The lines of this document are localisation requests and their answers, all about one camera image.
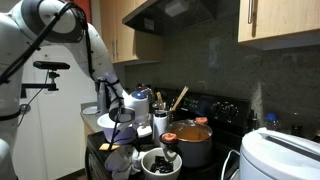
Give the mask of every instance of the glass pot lid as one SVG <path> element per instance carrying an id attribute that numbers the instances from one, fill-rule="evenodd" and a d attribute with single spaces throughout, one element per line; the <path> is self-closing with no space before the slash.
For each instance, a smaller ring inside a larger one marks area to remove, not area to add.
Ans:
<path id="1" fill-rule="evenodd" d="M 182 141 L 199 142 L 207 140 L 212 135 L 212 129 L 205 124 L 197 124 L 194 120 L 176 121 L 167 126 L 167 132 L 177 135 Z"/>

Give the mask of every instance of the countertop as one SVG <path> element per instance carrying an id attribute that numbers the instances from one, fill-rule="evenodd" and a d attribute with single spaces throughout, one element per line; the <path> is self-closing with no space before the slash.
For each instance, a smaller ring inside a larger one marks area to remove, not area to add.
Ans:
<path id="1" fill-rule="evenodd" d="M 87 114 L 83 114 L 82 111 L 84 109 L 86 109 L 87 107 L 90 106 L 96 106 L 97 103 L 96 102 L 90 102 L 90 103 L 83 103 L 81 104 L 81 112 L 80 115 L 82 117 L 83 122 L 89 127 L 90 131 L 92 133 L 96 133 L 96 132 L 100 132 L 102 131 L 102 127 L 100 127 L 97 123 L 98 120 L 98 116 L 96 116 L 95 114 L 92 115 L 87 115 Z"/>

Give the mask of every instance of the backsplash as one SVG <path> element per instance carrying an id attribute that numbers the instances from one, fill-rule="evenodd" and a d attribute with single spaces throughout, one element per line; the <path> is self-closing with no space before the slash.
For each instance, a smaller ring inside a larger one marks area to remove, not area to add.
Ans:
<path id="1" fill-rule="evenodd" d="M 279 116 L 289 132 L 320 129 L 320 46 L 261 51 L 237 42 L 238 16 L 165 37 L 161 63 L 125 67 L 126 87 L 137 83 L 249 99 L 261 121 Z"/>

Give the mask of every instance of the range hood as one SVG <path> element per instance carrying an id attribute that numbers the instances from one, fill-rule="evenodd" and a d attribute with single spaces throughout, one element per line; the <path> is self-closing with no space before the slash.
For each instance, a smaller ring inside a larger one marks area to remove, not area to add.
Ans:
<path id="1" fill-rule="evenodd" d="M 164 36 L 237 12 L 239 0 L 147 0 L 122 23 Z"/>

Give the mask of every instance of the pot handle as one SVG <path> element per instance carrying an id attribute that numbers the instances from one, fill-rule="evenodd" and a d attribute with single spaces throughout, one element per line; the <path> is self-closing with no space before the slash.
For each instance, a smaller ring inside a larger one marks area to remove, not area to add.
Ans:
<path id="1" fill-rule="evenodd" d="M 165 144 L 169 150 L 171 150 L 171 151 L 175 151 L 176 150 L 176 146 L 178 144 L 178 139 L 177 139 L 177 135 L 176 134 L 162 133 L 159 136 L 159 140 L 160 140 L 160 142 Z"/>

